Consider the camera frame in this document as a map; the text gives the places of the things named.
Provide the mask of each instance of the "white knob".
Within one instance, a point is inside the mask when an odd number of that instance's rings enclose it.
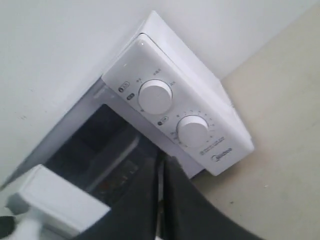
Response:
[[[140,107],[149,114],[164,114],[172,104],[172,91],[163,81],[150,80],[139,91]]]
[[[209,137],[209,126],[199,116],[186,116],[180,120],[177,133],[180,142],[191,148],[201,147]]]

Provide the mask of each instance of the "timer knob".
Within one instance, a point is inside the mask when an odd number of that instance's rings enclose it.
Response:
[[[164,114],[172,105],[171,88],[161,80],[149,80],[141,86],[138,102],[149,114]]]
[[[190,148],[201,147],[209,137],[209,126],[200,116],[186,116],[177,125],[179,140]]]

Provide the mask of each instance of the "beige wall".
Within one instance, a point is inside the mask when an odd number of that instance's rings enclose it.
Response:
[[[320,239],[320,5],[223,81],[256,150],[196,185],[268,240]]]

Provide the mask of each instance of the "brand logo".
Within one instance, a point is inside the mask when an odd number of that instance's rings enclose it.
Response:
[[[227,155],[228,153],[230,153],[232,151],[232,148],[228,148],[227,150],[223,151],[222,153],[218,154],[218,155],[213,155],[211,157],[211,159],[215,162],[219,162],[221,158],[223,158],[225,155]]]

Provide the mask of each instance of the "power level knob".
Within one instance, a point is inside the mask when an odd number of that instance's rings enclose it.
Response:
[[[201,147],[209,138],[209,126],[200,116],[186,116],[177,125],[179,140],[190,148]]]
[[[171,88],[161,80],[147,81],[140,88],[138,102],[149,114],[164,114],[172,105]]]

